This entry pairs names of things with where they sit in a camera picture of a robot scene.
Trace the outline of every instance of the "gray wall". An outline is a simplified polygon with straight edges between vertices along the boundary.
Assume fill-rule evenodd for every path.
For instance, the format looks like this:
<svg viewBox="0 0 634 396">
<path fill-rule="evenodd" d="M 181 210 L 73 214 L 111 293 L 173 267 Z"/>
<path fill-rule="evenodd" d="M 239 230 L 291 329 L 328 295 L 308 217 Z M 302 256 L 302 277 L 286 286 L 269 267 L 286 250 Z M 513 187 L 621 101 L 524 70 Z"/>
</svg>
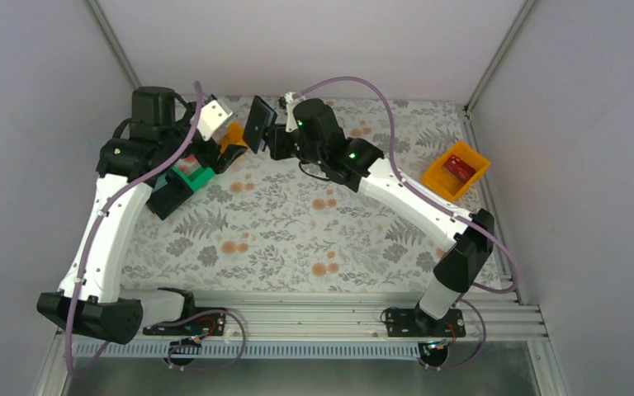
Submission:
<svg viewBox="0 0 634 396">
<path fill-rule="evenodd" d="M 466 102 L 523 0 L 100 0 L 144 83 L 280 96 L 334 76 Z M 156 26 L 149 29 L 149 18 Z M 375 97 L 340 83 L 322 97 Z"/>
<path fill-rule="evenodd" d="M 634 394 L 634 2 L 541 1 L 473 114 L 571 393 Z"/>
<path fill-rule="evenodd" d="M 35 303 L 69 267 L 129 94 L 83 2 L 0 2 L 0 395 L 40 372 L 54 326 Z"/>
</svg>

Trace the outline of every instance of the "mounting bracket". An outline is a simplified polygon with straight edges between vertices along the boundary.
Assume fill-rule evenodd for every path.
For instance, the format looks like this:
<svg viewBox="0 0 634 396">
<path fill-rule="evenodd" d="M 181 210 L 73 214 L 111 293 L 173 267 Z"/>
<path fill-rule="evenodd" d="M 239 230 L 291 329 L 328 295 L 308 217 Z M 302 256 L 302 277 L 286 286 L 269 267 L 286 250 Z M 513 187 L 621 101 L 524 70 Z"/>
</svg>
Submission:
<svg viewBox="0 0 634 396">
<path fill-rule="evenodd" d="M 387 327 L 388 337 L 464 337 L 465 321 L 460 309 L 449 309 L 446 315 L 435 320 L 419 307 L 413 309 L 388 308 L 381 319 Z"/>
</svg>

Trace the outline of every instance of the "white arm segment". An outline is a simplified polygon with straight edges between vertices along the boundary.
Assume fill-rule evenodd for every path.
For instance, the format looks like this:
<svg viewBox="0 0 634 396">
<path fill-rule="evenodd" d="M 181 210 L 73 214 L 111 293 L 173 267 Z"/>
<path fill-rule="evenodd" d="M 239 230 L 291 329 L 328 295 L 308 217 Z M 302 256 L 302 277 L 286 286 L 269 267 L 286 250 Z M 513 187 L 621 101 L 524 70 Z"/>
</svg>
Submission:
<svg viewBox="0 0 634 396">
<path fill-rule="evenodd" d="M 421 200 L 407 187 L 402 186 L 392 173 L 392 167 L 387 159 L 377 159 L 368 168 L 368 171 L 371 174 L 361 179 L 358 192 L 392 208 L 424 231 L 444 252 L 447 252 L 456 243 L 454 238 L 456 234 L 463 234 L 466 230 L 465 224 L 451 219 L 450 216 Z M 452 210 L 456 215 L 471 217 L 469 210 L 451 204 L 411 177 L 405 175 L 405 179 L 428 198 Z M 419 301 L 419 307 L 433 318 L 440 319 L 456 302 L 459 295 L 460 293 L 448 289 L 434 277 Z"/>
<path fill-rule="evenodd" d="M 86 230 L 67 275 L 59 283 L 59 289 L 64 291 L 65 297 L 71 297 L 73 294 L 83 245 L 91 231 L 93 220 L 96 219 L 107 199 L 126 184 L 127 177 L 111 174 L 100 177 L 96 181 L 96 197 Z M 118 300 L 121 265 L 130 244 L 131 231 L 151 194 L 152 187 L 146 183 L 140 183 L 121 196 L 110 209 L 93 240 L 78 299 L 86 301 L 89 296 L 93 296 L 97 298 L 99 304 Z"/>
</svg>

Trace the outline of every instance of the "table surface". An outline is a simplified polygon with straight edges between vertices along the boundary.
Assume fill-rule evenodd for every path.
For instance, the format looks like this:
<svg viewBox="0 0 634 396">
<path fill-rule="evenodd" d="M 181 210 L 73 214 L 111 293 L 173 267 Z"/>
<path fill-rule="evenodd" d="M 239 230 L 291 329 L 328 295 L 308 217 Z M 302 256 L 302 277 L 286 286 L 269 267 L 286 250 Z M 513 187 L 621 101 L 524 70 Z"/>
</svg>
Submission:
<svg viewBox="0 0 634 396">
<path fill-rule="evenodd" d="M 252 98 L 224 99 L 244 125 Z M 379 101 L 325 101 L 348 136 L 368 139 L 387 152 L 389 125 Z M 277 98 L 267 102 L 278 108 Z M 390 105 L 396 160 L 412 177 L 420 178 L 438 156 L 465 139 L 452 103 Z M 457 204 L 479 208 L 476 186 Z M 379 202 L 307 177 L 295 159 L 274 162 L 267 152 L 248 152 L 166 220 L 144 209 L 121 284 L 132 289 L 424 291 L 442 254 L 419 229 Z M 493 257 L 477 281 L 500 287 Z"/>
</svg>

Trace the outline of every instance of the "orange tray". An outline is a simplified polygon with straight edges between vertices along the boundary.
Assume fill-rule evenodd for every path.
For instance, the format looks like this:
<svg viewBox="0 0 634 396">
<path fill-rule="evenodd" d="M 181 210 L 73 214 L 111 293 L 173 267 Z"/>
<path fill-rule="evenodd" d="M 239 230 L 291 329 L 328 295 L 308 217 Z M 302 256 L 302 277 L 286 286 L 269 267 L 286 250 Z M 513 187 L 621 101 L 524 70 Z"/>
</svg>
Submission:
<svg viewBox="0 0 634 396">
<path fill-rule="evenodd" d="M 475 169 L 475 174 L 466 182 L 458 180 L 453 176 L 443 164 L 452 156 L 456 155 L 468 165 Z M 443 199 L 454 202 L 460 199 L 463 194 L 480 180 L 482 175 L 490 167 L 490 160 L 481 156 L 465 142 L 456 142 L 448 151 L 431 164 L 431 167 L 422 176 L 422 184 L 429 190 L 435 192 Z"/>
</svg>

